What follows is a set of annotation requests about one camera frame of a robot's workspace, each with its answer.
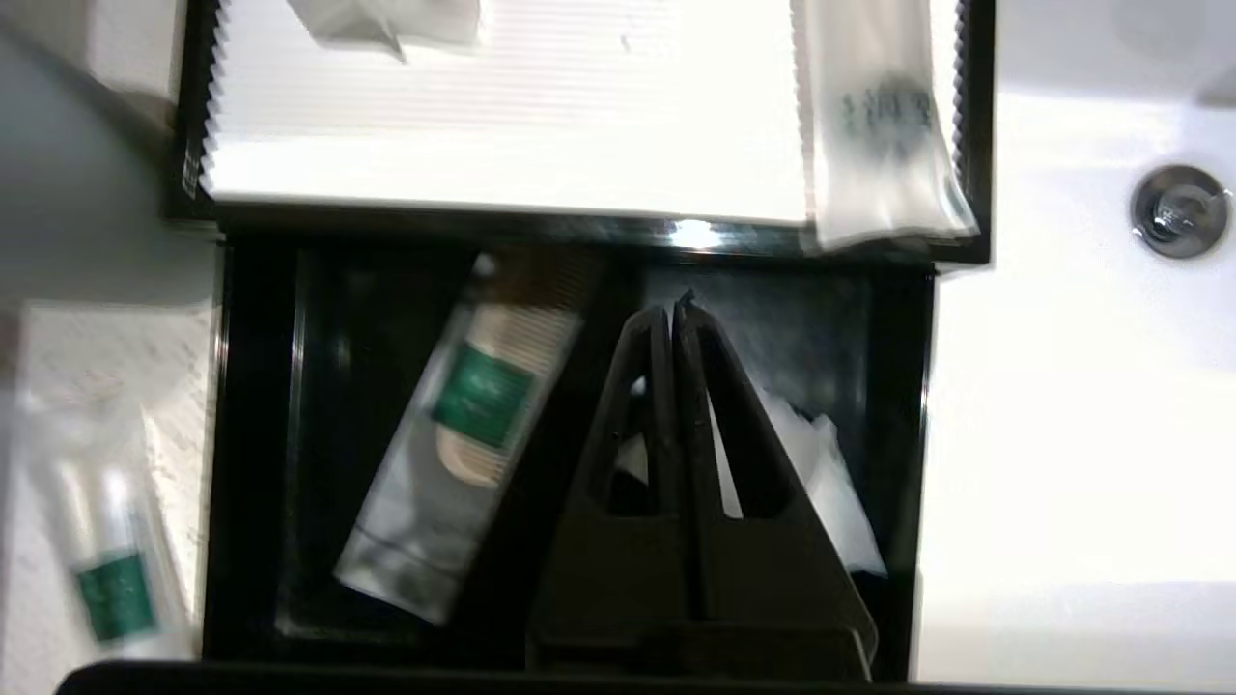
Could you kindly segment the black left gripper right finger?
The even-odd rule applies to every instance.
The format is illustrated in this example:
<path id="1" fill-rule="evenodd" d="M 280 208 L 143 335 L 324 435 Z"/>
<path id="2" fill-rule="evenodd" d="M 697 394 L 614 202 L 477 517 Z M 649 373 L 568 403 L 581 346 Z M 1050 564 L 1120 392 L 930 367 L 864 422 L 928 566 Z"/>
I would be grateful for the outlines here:
<path id="1" fill-rule="evenodd" d="M 777 439 L 722 322 L 681 296 L 674 370 L 692 668 L 866 679 L 878 625 Z"/>

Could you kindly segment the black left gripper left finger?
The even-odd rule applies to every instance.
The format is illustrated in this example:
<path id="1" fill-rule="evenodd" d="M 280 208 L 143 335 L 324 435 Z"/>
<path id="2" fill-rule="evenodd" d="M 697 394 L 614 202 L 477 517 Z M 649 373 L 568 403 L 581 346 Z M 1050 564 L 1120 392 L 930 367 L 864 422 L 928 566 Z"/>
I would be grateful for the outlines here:
<path id="1" fill-rule="evenodd" d="M 648 501 L 618 514 L 609 498 L 638 381 Z M 671 336 L 658 305 L 632 314 L 616 345 L 529 615 L 529 670 L 648 667 L 654 633 L 688 616 L 684 506 Z"/>

